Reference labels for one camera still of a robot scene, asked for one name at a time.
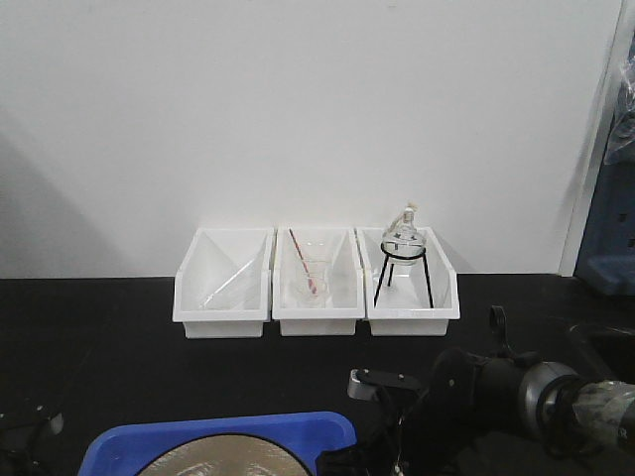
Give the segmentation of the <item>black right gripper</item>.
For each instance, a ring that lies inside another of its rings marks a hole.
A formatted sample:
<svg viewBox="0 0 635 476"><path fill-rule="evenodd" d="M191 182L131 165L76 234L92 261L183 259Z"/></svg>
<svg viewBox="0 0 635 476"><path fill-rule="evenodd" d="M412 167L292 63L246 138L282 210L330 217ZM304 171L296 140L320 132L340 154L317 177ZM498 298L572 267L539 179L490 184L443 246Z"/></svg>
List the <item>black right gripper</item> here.
<svg viewBox="0 0 635 476"><path fill-rule="evenodd" d="M476 437L476 430L453 419L427 390L376 393L383 419L365 439L317 458L318 475L457 475L455 459Z"/></svg>

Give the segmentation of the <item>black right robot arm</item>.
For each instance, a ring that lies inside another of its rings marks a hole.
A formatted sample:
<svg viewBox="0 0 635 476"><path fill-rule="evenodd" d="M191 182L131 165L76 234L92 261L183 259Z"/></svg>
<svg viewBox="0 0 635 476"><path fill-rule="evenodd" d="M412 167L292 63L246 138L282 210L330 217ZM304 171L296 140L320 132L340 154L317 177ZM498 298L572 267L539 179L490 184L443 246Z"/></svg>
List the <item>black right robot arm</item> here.
<svg viewBox="0 0 635 476"><path fill-rule="evenodd" d="M351 370L348 396L375 403L383 419L370 437L321 453L317 474L435 475L492 431L535 440L555 459L605 447L634 452L633 384L514 351L500 305L490 308L489 327L492 354L447 349L426 385L403 373Z"/></svg>

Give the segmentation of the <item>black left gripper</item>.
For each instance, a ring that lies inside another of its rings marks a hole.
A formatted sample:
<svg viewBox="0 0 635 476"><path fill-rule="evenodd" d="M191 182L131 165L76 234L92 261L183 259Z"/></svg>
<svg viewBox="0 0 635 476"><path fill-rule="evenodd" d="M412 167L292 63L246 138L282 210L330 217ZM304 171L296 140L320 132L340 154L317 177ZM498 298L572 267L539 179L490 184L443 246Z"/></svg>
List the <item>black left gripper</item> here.
<svg viewBox="0 0 635 476"><path fill-rule="evenodd" d="M42 405L19 415L1 411L1 474L55 475L51 465L39 456L39 448L64 429L64 415Z"/></svg>

